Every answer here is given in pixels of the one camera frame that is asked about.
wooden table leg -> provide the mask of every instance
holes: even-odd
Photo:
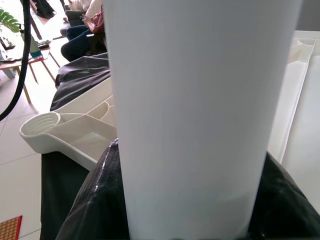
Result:
[[[45,64],[45,62],[44,62],[44,61],[41,61],[41,62],[42,62],[42,64],[43,64],[44,68],[46,69],[46,71],[48,72],[48,74],[50,75],[50,77],[52,78],[52,80],[53,80],[54,82],[56,82],[54,76],[51,74],[51,72],[50,72],[49,68],[47,67],[47,65]]]
[[[59,63],[58,63],[57,60],[54,58],[54,56],[52,56],[51,52],[49,52],[49,55],[51,56],[51,58],[53,59],[53,61],[55,62],[55,64],[60,68]]]
[[[31,73],[32,73],[32,76],[33,76],[35,82],[36,82],[37,84],[39,84],[39,83],[38,83],[38,80],[37,80],[37,77],[36,77],[36,75],[35,75],[34,69],[33,69],[32,66],[31,66],[31,63],[29,63],[29,67],[30,67],[30,70],[31,70]]]
[[[15,69],[16,69],[16,72],[18,73],[18,76],[20,77],[20,68],[17,66],[17,67],[15,67]],[[24,91],[26,100],[27,100],[28,103],[30,104],[30,103],[31,103],[31,100],[30,100],[30,96],[29,96],[29,93],[28,93],[28,90],[27,90],[25,84],[23,84],[23,91]]]

white compartment tray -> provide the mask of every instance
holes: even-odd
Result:
[[[34,116],[19,133],[35,152],[58,151],[91,170],[117,137],[111,79],[56,111]]]

white tile floor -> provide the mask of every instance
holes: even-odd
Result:
[[[68,61],[60,54],[60,47],[66,39],[51,43],[51,53],[63,66]],[[45,61],[54,76],[58,67],[52,59]],[[54,82],[42,64],[32,64],[39,84],[36,84],[30,70],[26,76],[26,87],[32,104],[28,104],[22,93],[16,107],[0,122],[0,223],[23,215],[19,239],[40,238],[41,209],[41,155],[35,153],[20,137],[19,128],[32,116],[48,112],[56,92]],[[18,77],[8,79],[0,71],[0,112],[8,105],[16,90]]]

black fabric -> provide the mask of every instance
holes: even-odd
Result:
[[[59,109],[110,76],[108,53],[83,56],[68,63],[58,71],[50,110]]]
[[[36,6],[36,14],[42,18],[50,19],[55,15],[55,10],[47,0],[32,0]]]
[[[86,177],[56,240],[129,239],[118,139]]]
[[[248,232],[256,239],[320,237],[319,214],[269,153]]]
[[[41,158],[40,240],[54,240],[89,171],[60,152]]]

green plant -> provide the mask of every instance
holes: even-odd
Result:
[[[14,33],[18,33],[20,30],[19,22],[7,11],[0,8],[0,23],[10,29]]]

